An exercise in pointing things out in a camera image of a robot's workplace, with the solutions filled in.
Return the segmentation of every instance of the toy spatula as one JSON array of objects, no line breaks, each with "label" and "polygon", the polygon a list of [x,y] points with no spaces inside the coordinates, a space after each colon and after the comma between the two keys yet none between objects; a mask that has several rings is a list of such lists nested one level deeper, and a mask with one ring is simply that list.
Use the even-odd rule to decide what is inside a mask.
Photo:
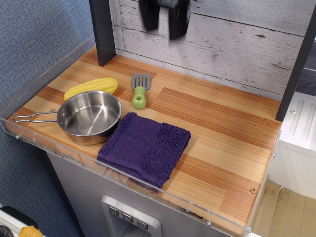
[{"label": "toy spatula", "polygon": [[145,91],[150,89],[149,74],[134,74],[132,76],[132,90],[135,91],[132,104],[136,109],[142,109],[146,105]]}]

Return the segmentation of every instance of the green handle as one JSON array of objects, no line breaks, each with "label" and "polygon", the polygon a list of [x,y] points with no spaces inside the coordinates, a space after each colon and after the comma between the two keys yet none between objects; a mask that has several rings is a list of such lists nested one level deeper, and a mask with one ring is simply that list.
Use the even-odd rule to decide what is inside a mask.
[{"label": "green handle", "polygon": [[142,109],[146,105],[146,99],[145,99],[145,88],[142,86],[138,86],[134,89],[135,95],[133,98],[133,106],[136,109]]}]

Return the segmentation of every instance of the blue fabric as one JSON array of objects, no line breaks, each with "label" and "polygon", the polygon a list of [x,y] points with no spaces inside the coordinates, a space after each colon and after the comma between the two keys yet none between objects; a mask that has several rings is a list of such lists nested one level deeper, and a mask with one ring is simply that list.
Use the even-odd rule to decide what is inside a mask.
[{"label": "blue fabric", "polygon": [[[0,117],[7,119],[92,47],[93,28],[87,0],[0,0],[0,22]],[[42,151],[1,130],[0,152],[0,203],[48,237],[80,236]]]}]

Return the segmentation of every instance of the dispenser buttons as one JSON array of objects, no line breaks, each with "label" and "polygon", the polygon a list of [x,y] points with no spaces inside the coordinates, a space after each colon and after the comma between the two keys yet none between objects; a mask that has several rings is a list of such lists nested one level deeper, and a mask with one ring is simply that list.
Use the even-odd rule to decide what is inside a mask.
[{"label": "dispenser buttons", "polygon": [[137,220],[137,225],[144,230],[148,230],[148,225],[140,220]]},{"label": "dispenser buttons", "polygon": [[126,213],[123,213],[123,218],[125,221],[128,221],[130,223],[134,222],[133,217],[131,217],[130,215],[127,215]]},{"label": "dispenser buttons", "polygon": [[119,210],[115,209],[114,207],[109,206],[109,211],[115,216],[119,215]]}]

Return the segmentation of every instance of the purple towel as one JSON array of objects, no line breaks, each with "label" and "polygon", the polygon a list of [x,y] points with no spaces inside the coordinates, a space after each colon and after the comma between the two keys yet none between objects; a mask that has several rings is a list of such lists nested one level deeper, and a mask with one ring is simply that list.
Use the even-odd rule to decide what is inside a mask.
[{"label": "purple towel", "polygon": [[169,179],[190,132],[128,113],[100,149],[98,160],[158,188]]}]

